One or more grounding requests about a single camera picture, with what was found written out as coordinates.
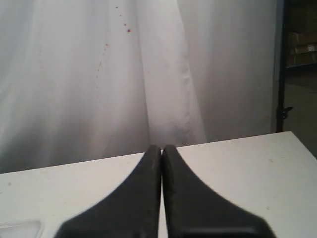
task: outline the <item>white fabric backdrop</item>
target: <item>white fabric backdrop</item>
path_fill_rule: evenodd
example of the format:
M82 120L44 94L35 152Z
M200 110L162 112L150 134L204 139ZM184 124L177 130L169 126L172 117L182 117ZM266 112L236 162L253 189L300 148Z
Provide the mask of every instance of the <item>white fabric backdrop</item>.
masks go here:
M206 142L176 0L1 0L0 171Z

